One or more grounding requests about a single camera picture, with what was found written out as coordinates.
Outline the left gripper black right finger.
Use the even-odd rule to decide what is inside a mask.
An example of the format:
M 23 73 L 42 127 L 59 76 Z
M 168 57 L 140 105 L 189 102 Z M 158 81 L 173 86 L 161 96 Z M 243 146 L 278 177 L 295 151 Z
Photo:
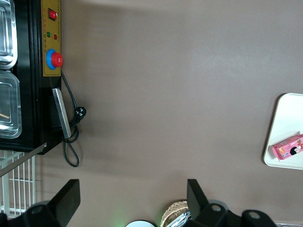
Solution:
M 187 181 L 187 205 L 191 219 L 187 227 L 275 227 L 275 222 L 259 210 L 245 210 L 240 216 L 218 200 L 209 200 L 196 179 Z

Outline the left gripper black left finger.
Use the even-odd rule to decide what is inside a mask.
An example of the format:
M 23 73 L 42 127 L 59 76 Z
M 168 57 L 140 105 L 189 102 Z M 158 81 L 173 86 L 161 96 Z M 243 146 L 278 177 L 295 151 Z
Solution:
M 2 227 L 65 227 L 80 205 L 80 181 L 70 179 L 50 201 L 32 205 L 17 218 L 0 214 Z

